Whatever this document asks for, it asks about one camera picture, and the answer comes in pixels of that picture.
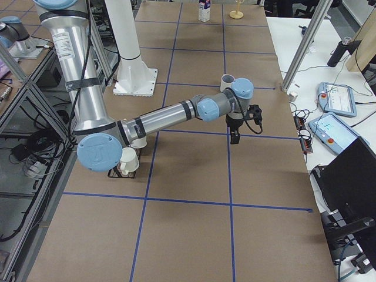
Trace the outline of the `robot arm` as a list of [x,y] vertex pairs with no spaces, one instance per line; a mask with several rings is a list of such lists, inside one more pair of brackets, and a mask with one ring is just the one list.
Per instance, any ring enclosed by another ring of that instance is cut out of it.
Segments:
[[37,47],[37,42],[17,16],[1,18],[1,44],[14,58],[37,59],[42,52],[42,48]]
[[209,122],[225,116],[230,141],[240,140],[241,125],[262,124],[261,109],[251,105],[253,84],[245,78],[216,95],[197,95],[175,105],[154,110],[131,120],[114,120],[106,110],[101,82],[90,49],[92,20],[88,1],[36,1],[39,19],[52,35],[65,78],[66,90],[77,118],[80,163],[95,172],[118,165],[124,149],[135,140],[198,118]]

